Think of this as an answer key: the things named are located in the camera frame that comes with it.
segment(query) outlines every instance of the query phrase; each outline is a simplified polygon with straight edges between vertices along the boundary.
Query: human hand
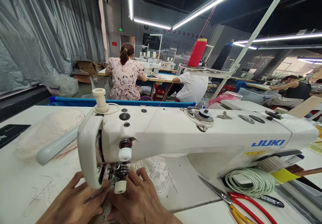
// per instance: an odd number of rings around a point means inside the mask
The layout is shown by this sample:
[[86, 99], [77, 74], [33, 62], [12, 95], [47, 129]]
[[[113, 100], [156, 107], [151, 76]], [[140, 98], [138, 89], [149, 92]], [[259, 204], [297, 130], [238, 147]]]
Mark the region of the human hand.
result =
[[131, 170], [126, 182], [126, 195], [115, 194], [114, 190], [107, 194], [107, 199], [114, 205], [108, 220], [121, 224], [182, 224], [161, 205], [144, 168], [138, 169], [136, 173]]
[[75, 187], [83, 177], [82, 172], [77, 172], [36, 224], [87, 224], [94, 216], [101, 215], [109, 182], [104, 180], [98, 190], [86, 182]]

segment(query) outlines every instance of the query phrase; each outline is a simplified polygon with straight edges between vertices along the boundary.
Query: floral dress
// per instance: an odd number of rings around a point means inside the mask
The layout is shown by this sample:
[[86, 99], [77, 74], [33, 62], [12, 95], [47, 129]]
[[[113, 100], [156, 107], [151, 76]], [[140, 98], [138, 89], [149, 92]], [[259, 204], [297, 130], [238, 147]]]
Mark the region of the floral dress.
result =
[[113, 75], [113, 88], [111, 99], [113, 100], [139, 100], [140, 93], [135, 85], [138, 77], [142, 76], [143, 67], [140, 63], [129, 59], [122, 65], [120, 58], [109, 58], [107, 69]]

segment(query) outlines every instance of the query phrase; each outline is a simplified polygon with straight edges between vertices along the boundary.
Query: white lace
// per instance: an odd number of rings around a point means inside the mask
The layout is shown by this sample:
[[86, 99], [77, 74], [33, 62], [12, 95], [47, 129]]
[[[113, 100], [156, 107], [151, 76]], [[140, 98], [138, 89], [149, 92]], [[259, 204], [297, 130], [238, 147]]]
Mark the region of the white lace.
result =
[[155, 190], [159, 198], [165, 197], [169, 192], [172, 185], [175, 185], [175, 181], [170, 175], [165, 160], [160, 156], [154, 156], [147, 159], [137, 161], [131, 164], [134, 171], [139, 168], [145, 168], [150, 179], [152, 180]]

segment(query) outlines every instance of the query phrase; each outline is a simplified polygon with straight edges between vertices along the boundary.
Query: scissors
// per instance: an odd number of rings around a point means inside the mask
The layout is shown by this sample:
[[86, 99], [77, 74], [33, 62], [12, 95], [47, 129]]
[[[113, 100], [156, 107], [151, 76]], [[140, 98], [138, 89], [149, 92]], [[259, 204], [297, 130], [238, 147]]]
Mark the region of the scissors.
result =
[[238, 193], [229, 192], [228, 194], [226, 194], [225, 192], [219, 190], [218, 188], [216, 188], [215, 186], [210, 184], [207, 180], [205, 180], [201, 176], [199, 176], [199, 178], [207, 186], [209, 186], [217, 195], [219, 195], [224, 202], [226, 202], [229, 205], [229, 207], [231, 209], [230, 212], [238, 224], [243, 224], [242, 221], [244, 221], [244, 223], [246, 223], [246, 224], [255, 224], [255, 223], [252, 222], [250, 219], [248, 219], [246, 216], [244, 216], [242, 213], [240, 213], [232, 203], [235, 203], [235, 204], [239, 205], [241, 208], [243, 208], [244, 211], [246, 211], [247, 214], [250, 215], [257, 222], [257, 224], [265, 224], [265, 223], [262, 222], [261, 219], [259, 219], [250, 209], [248, 209], [243, 203], [241, 203], [237, 199], [248, 200], [250, 203], [252, 203], [254, 206], [256, 206], [269, 219], [269, 221], [272, 224], [277, 224], [277, 222], [274, 220], [274, 218], [260, 204], [258, 204], [252, 198], [250, 198], [246, 195], [243, 195], [243, 194], [238, 194]]

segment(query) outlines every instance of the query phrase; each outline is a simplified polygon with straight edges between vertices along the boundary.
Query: white t-shirt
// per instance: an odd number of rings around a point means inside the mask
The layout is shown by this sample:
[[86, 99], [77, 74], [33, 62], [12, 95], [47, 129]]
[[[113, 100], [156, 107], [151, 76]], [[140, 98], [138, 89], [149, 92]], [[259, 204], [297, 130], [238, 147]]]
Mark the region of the white t-shirt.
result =
[[208, 77], [186, 72], [179, 75], [178, 78], [183, 83], [183, 88], [177, 93], [177, 98], [183, 102], [198, 103], [207, 91]]

